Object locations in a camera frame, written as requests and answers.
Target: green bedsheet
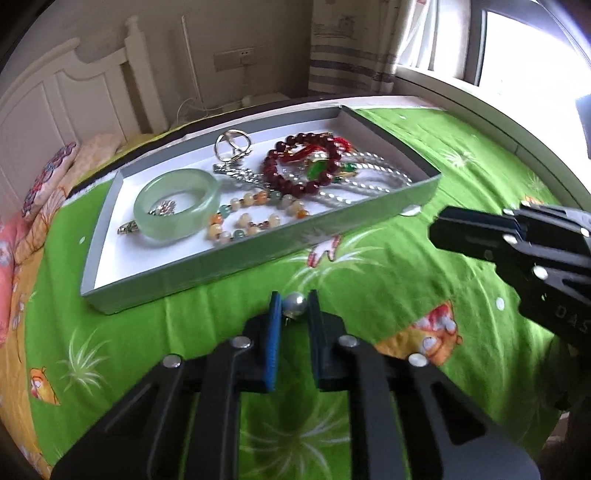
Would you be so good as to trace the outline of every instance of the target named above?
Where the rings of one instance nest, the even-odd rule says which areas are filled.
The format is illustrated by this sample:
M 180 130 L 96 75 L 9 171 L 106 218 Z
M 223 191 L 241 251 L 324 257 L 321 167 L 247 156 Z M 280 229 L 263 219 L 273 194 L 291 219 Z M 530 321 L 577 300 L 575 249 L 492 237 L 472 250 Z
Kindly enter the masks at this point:
M 315 269 L 306 265 L 306 250 L 104 316 L 79 290 L 110 183 L 62 208 L 47 239 L 26 328 L 28 369 L 46 369 L 60 403 L 30 399 L 50 464 L 166 354 L 207 354 L 262 312 L 273 290 L 312 288 L 319 290 L 323 310 L 342 316 L 351 334 L 370 342 L 450 301 L 463 343 L 442 369 L 515 441 L 532 455 L 539 450 L 558 413 L 544 408 L 540 377 L 550 334 L 517 313 L 517 295 L 493 266 L 436 250 L 427 229 L 446 205 L 498 213 L 526 196 L 556 199 L 513 154 L 448 113 L 361 113 L 425 156 L 443 179 L 420 215 L 347 233 L 335 261 L 324 259 Z M 277 391 L 243 397 L 241 432 L 243 478 L 350 478 L 346 396 L 316 391 L 304 324 L 284 329 Z

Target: beaded bracelet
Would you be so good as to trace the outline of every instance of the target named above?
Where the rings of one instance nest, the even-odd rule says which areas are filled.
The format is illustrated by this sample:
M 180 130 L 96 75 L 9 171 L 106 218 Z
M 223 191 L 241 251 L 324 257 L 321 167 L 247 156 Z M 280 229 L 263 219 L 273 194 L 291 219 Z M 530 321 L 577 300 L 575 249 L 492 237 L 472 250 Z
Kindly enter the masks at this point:
M 303 145 L 304 148 L 297 153 L 288 150 L 288 147 L 296 145 Z M 283 163 L 303 160 L 319 149 L 328 152 L 328 160 L 316 180 L 310 180 L 305 184 L 294 184 L 277 171 L 278 160 Z M 284 142 L 277 142 L 274 150 L 267 152 L 263 161 L 263 179 L 271 185 L 271 188 L 279 190 L 284 195 L 290 194 L 296 198 L 302 198 L 305 194 L 316 195 L 321 186 L 326 187 L 333 182 L 335 173 L 340 170 L 341 151 L 350 150 L 351 144 L 349 142 L 344 138 L 335 138 L 330 133 L 299 133 L 295 137 L 289 135 Z
M 246 193 L 243 198 L 233 198 L 229 205 L 222 205 L 218 213 L 214 214 L 210 220 L 210 226 L 207 230 L 207 237 L 211 241 L 217 241 L 218 245 L 226 245 L 233 240 L 239 240 L 245 236 L 252 236 L 259 231 L 269 230 L 281 225 L 281 219 L 276 213 L 269 215 L 269 218 L 263 222 L 255 223 L 252 221 L 252 216 L 249 213 L 243 213 L 236 222 L 238 227 L 234 233 L 224 231 L 224 220 L 232 212 L 237 212 L 241 208 L 248 208 L 255 205 L 276 205 L 278 208 L 283 208 L 289 215 L 295 216 L 297 219 L 304 219 L 310 216 L 310 212 L 305 210 L 304 203 L 296 200 L 292 195 L 281 196 L 280 192 L 272 191 L 267 193 L 266 190 L 261 190 L 254 195 Z

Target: window frame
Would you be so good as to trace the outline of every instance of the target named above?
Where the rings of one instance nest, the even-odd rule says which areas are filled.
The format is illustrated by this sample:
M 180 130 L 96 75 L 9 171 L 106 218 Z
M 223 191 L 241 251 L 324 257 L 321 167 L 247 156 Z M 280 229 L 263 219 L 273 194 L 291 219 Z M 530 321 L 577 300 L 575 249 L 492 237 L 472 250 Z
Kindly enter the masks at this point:
M 479 86 L 486 52 L 486 22 L 488 12 L 503 15 L 530 27 L 544 31 L 572 46 L 569 36 L 552 15 L 531 0 L 470 0 L 470 33 L 464 68 L 465 82 Z

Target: bedsheet pattern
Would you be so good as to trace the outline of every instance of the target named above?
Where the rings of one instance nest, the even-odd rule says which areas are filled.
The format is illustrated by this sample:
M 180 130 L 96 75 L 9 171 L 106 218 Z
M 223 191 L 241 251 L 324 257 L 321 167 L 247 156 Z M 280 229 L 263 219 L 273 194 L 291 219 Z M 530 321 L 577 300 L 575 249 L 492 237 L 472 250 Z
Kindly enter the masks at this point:
M 15 278 L 12 314 L 19 321 L 0 351 L 0 369 L 19 385 L 0 414 L 4 420 L 10 408 L 18 418 L 7 426 L 44 476 L 163 356 L 207 354 L 263 311 L 273 290 L 313 288 L 323 310 L 342 316 L 351 334 L 391 355 L 425 353 L 515 441 L 537 452 L 558 416 L 543 402 L 551 335 L 517 313 L 517 295 L 493 266 L 436 250 L 427 229 L 446 205 L 498 213 L 525 199 L 556 199 L 514 155 L 446 112 L 360 112 L 442 171 L 418 216 L 104 316 L 80 298 L 79 286 L 110 183 L 56 214 L 44 250 Z M 0 395 L 7 395 L 5 385 Z M 304 324 L 285 327 L 277 391 L 245 395 L 241 421 L 241 478 L 350 478 L 346 395 L 316 391 Z

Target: curtain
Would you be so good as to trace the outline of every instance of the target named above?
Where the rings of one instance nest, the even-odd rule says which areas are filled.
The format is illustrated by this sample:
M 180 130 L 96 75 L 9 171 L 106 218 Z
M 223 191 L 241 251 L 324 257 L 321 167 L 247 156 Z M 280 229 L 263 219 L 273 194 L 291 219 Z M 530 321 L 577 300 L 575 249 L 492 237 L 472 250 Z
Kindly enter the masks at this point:
M 310 95 L 392 92 L 399 64 L 433 65 L 441 0 L 314 0 Z

